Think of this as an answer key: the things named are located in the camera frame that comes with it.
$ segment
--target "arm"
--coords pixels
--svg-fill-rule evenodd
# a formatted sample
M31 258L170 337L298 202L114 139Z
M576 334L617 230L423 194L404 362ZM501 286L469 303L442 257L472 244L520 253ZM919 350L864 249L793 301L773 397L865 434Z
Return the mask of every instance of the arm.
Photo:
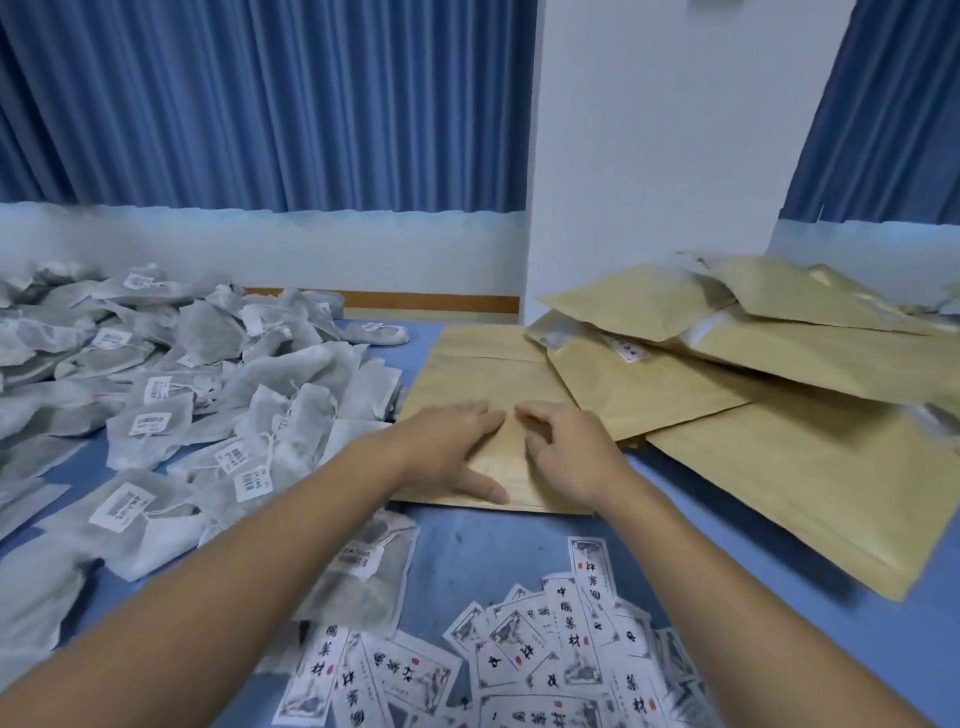
M506 502L501 486L465 464L503 420L483 402L427 408L351 443L25 675L0 697L0 725L208 725L391 493L417 482Z
M731 728L929 723L784 604L636 473L600 420L525 402L527 448L558 490L595 508L640 563Z

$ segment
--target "finger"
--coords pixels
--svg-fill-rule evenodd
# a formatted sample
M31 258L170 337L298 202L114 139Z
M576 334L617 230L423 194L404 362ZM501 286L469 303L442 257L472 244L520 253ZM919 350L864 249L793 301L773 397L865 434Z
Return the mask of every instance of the finger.
M510 494L507 493L506 488L493 478L472 471L467 466L464 466L464 472L460 477L457 490L498 505L506 505L510 502Z

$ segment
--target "forearm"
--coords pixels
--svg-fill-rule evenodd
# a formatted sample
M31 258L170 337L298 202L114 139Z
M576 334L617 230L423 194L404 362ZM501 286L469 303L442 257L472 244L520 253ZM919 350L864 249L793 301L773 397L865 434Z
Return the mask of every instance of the forearm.
M599 508L640 563L731 728L926 726L642 477Z
M395 487L388 459L362 447L347 447L31 672L0 698L0 724L207 725Z

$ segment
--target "hand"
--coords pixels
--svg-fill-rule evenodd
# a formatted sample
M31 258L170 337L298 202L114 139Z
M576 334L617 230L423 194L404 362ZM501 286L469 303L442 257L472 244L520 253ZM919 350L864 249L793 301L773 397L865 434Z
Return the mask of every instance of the hand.
M443 493L461 491L503 505L507 490L486 475L467 467L467 455L485 436L496 432L507 413L491 412L483 401L465 401L446 407L424 407L409 420L371 435L383 451L400 464L398 488Z
M547 482L565 496L601 510L603 496L639 479L600 418L572 404L526 401L519 419L548 425L548 436L527 431L527 452Z

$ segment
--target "stack of paper bags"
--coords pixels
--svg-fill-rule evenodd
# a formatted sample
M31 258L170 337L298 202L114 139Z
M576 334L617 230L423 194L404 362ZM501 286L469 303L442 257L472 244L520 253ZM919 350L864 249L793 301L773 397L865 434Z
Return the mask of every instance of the stack of paper bags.
M614 438L646 434L903 598L960 503L950 439L921 425L956 409L960 338L826 267L699 262L545 296L528 336Z

